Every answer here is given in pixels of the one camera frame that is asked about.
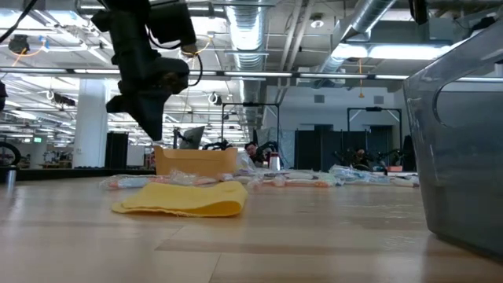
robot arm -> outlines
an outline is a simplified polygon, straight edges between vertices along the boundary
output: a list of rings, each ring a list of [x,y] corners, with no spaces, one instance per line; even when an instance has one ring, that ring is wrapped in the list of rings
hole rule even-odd
[[[179,40],[195,53],[196,36],[185,3],[149,0],[101,0],[106,11],[91,19],[100,31],[109,31],[119,66],[121,95],[107,105],[108,113],[127,112],[154,141],[162,138],[164,103],[189,83],[189,66],[183,60],[163,58],[150,47],[151,36],[159,42]]]

yellow cloth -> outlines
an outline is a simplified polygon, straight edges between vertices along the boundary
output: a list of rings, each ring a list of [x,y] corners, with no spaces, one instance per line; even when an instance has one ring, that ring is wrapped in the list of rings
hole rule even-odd
[[[248,192],[240,182],[222,182],[212,187],[177,186],[149,183],[137,194],[112,210],[119,213],[165,212],[180,216],[216,217],[237,215]]]

clear plastic bin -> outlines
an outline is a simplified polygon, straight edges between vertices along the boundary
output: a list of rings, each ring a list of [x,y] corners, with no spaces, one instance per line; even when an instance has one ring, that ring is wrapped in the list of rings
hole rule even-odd
[[[494,70],[502,33],[500,20],[404,82],[428,228],[500,258],[503,83],[458,79]]]

wall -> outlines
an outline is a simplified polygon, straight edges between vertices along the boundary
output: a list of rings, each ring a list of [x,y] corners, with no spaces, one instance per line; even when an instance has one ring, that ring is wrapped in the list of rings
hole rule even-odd
[[[268,95],[276,95],[277,88],[268,87]],[[282,130],[313,130],[315,124],[332,124],[334,130],[347,130],[347,108],[372,107],[374,95],[382,95],[383,108],[394,108],[395,95],[389,94],[385,88],[367,87],[362,90],[364,98],[359,97],[360,89],[346,90],[321,89],[309,87],[291,87],[288,89],[280,108],[280,125]],[[314,103],[314,95],[325,96],[324,104]],[[369,125],[395,125],[398,123],[387,112],[360,112],[352,121],[352,130],[363,130]],[[269,111],[264,115],[264,127],[276,127],[277,121]]]

wooden surface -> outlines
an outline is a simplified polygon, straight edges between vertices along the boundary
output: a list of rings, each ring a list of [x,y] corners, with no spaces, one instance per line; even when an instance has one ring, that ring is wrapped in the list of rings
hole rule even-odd
[[[47,282],[503,282],[428,232],[418,189],[249,190],[241,216],[119,215],[101,179],[0,189],[0,278]]]

